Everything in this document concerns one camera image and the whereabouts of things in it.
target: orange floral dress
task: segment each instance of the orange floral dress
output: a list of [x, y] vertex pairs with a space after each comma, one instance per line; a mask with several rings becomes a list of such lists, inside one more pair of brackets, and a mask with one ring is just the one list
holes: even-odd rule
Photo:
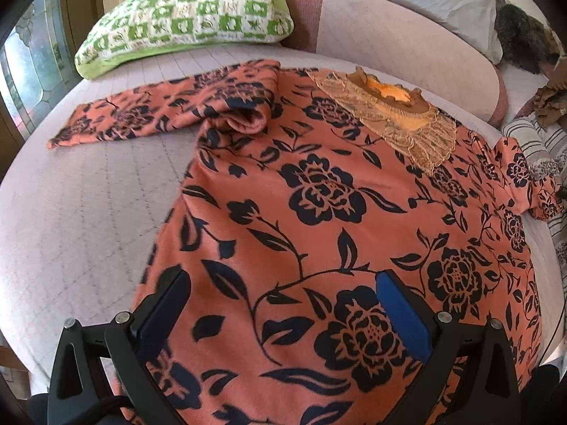
[[559, 213], [554, 180], [530, 179], [515, 139], [492, 149], [459, 123], [454, 152], [427, 176], [308, 73], [253, 61], [137, 87], [81, 105], [48, 144], [202, 123], [134, 300], [166, 270], [191, 277], [148, 363], [164, 395], [191, 424], [384, 420], [421, 367], [376, 299], [387, 269], [435, 312], [500, 319], [523, 387], [541, 324], [520, 214]]

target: blue gripper pad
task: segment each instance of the blue gripper pad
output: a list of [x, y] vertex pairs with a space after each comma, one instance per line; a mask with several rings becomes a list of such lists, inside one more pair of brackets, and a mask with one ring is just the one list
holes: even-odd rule
[[433, 350], [429, 330], [387, 273], [376, 275], [376, 297], [409, 355], [425, 363]]

